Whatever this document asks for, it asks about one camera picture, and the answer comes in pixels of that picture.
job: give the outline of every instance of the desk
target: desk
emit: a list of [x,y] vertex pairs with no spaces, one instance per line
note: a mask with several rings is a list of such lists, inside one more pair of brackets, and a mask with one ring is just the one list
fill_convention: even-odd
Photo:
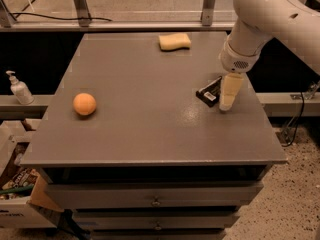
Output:
[[[85,35],[22,159],[94,239],[221,239],[286,162],[248,79],[228,113],[195,96],[225,74],[225,33],[188,33],[173,52],[158,35]],[[97,100],[88,118],[80,92]]]

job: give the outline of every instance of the yellow sponge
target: yellow sponge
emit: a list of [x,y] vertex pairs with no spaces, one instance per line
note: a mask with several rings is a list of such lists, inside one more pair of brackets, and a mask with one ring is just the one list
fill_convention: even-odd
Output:
[[191,41],[187,34],[178,33],[159,36],[160,48],[163,51],[172,51],[179,48],[190,48]]

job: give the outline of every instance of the spray bottle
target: spray bottle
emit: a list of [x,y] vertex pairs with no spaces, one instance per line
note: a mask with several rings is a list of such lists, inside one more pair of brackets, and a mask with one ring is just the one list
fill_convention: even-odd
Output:
[[8,70],[6,73],[9,76],[9,80],[11,81],[11,91],[17,97],[18,101],[23,105],[27,105],[33,102],[34,97],[29,91],[28,86],[24,82],[19,81],[13,75],[15,72]]

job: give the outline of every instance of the box of items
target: box of items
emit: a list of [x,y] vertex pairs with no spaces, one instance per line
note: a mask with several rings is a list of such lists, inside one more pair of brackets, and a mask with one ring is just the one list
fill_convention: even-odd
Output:
[[0,125],[0,227],[52,228],[63,210],[46,194],[46,182],[32,168],[20,167],[38,120]]

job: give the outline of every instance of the gray tabletop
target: gray tabletop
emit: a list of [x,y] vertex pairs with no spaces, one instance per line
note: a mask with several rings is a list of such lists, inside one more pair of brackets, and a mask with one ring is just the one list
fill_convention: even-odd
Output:
[[[226,74],[225,33],[188,33],[190,50],[162,52],[159,33],[87,34],[32,143],[25,166],[251,165],[286,161],[246,79],[228,113],[195,92]],[[92,94],[96,112],[80,118],[72,100]]]

